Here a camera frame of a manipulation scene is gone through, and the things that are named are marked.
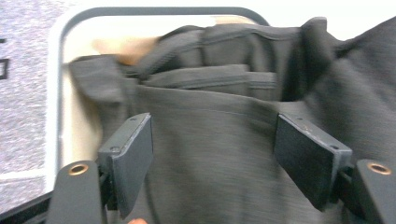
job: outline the garment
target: garment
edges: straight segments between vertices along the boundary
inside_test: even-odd
[[[97,103],[104,141],[152,115],[154,162],[134,217],[148,223],[340,223],[277,164],[279,112],[312,121],[354,151],[396,157],[396,19],[339,41],[326,20],[302,27],[223,24],[168,35],[136,66],[112,55],[70,63]]]

